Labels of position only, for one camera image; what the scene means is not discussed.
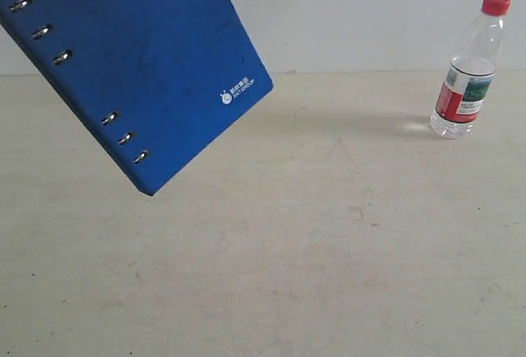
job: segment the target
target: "bottle label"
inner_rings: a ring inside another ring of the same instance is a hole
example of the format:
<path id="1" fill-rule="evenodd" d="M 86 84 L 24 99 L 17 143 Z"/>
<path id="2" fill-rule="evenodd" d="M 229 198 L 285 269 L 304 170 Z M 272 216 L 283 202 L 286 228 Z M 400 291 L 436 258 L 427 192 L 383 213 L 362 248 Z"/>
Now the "bottle label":
<path id="1" fill-rule="evenodd" d="M 452 123 L 472 123 L 477 118 L 495 73 L 473 76 L 450 67 L 436 102 L 436 112 Z"/>

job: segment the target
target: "water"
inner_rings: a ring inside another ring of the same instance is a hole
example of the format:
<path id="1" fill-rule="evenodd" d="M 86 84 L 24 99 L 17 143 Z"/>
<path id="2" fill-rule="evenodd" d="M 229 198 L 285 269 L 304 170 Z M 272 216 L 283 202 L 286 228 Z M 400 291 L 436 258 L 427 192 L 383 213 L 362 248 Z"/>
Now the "water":
<path id="1" fill-rule="evenodd" d="M 491 79 L 495 75 L 495 71 L 495 65 L 485 58 L 476 56 L 457 57 L 453 58 L 451 62 L 450 71 L 446 81 L 451 90 L 459 94 L 464 94 L 468 83 L 488 87 L 491 83 Z M 474 104 L 474 106 L 464 106 L 464 110 L 456 112 L 461 114 L 458 116 L 458 121 L 463 118 L 461 120 L 462 122 L 457 123 L 441 117 L 435 107 L 431 116 L 431 127 L 442 137 L 458 138 L 467 135 L 473 128 L 475 122 L 474 118 L 476 117 L 478 110 L 480 110 L 480 106 L 482 106 L 482 100 L 470 104 Z"/>

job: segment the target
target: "red bottle cap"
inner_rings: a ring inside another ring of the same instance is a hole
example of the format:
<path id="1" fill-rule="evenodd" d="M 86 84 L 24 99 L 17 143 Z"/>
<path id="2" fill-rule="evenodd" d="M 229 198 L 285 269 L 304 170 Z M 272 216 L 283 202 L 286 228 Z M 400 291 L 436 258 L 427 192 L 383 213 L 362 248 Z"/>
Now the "red bottle cap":
<path id="1" fill-rule="evenodd" d="M 510 8 L 510 0 L 484 0 L 482 13 L 488 16 L 504 16 Z"/>

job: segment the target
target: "notebook cover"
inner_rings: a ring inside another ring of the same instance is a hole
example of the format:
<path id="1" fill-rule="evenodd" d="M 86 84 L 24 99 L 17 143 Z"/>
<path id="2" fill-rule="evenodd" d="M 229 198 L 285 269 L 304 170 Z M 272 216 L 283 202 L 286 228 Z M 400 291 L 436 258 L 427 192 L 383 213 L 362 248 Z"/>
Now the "notebook cover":
<path id="1" fill-rule="evenodd" d="M 273 89 L 230 0 L 16 1 L 0 0 L 0 23 L 145 194 Z"/>

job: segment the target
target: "red label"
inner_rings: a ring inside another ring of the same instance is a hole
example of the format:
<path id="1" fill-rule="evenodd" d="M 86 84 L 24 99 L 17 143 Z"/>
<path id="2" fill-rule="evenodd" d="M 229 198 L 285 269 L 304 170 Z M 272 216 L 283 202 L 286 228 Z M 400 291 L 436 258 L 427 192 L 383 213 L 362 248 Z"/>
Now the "red label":
<path id="1" fill-rule="evenodd" d="M 450 90 L 444 83 L 442 91 L 436 102 L 436 112 L 444 119 L 452 123 L 471 123 L 477 118 L 477 114 L 458 114 L 463 95 Z"/>

